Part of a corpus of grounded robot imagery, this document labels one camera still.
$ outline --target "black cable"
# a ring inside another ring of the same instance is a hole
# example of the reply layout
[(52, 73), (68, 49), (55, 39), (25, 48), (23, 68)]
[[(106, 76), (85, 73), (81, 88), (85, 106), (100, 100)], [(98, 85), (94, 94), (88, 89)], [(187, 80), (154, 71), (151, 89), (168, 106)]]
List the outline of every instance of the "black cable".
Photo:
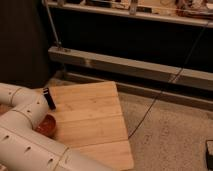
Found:
[(201, 37), (202, 37), (204, 31), (206, 30), (206, 28), (208, 27), (208, 25), (209, 25), (211, 22), (212, 22), (212, 21), (209, 20), (209, 21), (206, 23), (206, 25), (203, 26), (203, 28), (202, 28), (202, 30), (200, 31), (199, 35), (198, 35), (197, 38), (195, 39), (195, 42), (193, 43), (193, 45), (192, 45), (192, 47), (191, 47), (191, 49), (190, 49), (190, 51), (189, 51), (189, 53), (188, 53), (186, 59), (184, 60), (184, 63), (183, 63), (183, 65), (182, 65), (182, 67), (180, 68), (180, 70), (178, 71), (178, 73), (175, 75), (175, 77), (167, 82), (168, 85), (165, 86), (165, 87), (156, 95), (156, 97), (155, 97), (154, 100), (152, 101), (151, 105), (150, 105), (149, 108), (147, 109), (147, 111), (146, 111), (144, 117), (140, 120), (140, 122), (138, 123), (138, 125), (137, 125), (137, 126), (135, 127), (135, 129), (132, 131), (132, 133), (129, 134), (128, 139), (131, 139), (132, 136), (133, 136), (133, 135), (137, 132), (137, 130), (140, 128), (140, 126), (142, 125), (142, 123), (144, 122), (144, 120), (146, 119), (146, 117), (148, 116), (149, 112), (151, 111), (152, 107), (155, 105), (156, 101), (160, 98), (160, 96), (161, 96), (161, 95), (168, 89), (168, 87), (170, 86), (169, 83), (173, 83), (173, 82), (175, 82), (175, 81), (179, 78), (181, 72), (182, 72), (183, 69), (185, 68), (186, 64), (189, 62), (189, 60), (190, 60), (190, 58), (191, 58), (191, 56), (192, 56), (192, 54), (193, 54), (195, 48), (197, 47), (197, 44), (198, 44), (198, 42), (200, 41), (200, 39), (201, 39)]

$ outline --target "speckled floor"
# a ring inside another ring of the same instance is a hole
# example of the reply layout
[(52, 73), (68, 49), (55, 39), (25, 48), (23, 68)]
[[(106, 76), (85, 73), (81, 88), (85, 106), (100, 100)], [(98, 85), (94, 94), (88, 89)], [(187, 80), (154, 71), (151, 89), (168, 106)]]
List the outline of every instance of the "speckled floor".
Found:
[[(74, 82), (51, 79), (48, 85)], [(129, 134), (153, 99), (119, 92)], [(213, 111), (157, 100), (130, 143), (132, 171), (207, 171), (205, 141), (213, 139)]]

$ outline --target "wooden table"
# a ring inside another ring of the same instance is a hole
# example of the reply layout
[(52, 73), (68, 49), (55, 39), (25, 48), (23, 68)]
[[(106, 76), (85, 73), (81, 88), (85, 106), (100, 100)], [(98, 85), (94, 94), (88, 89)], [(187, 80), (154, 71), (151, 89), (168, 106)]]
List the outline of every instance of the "wooden table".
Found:
[(114, 82), (50, 88), (57, 109), (55, 139), (115, 170), (133, 168)]

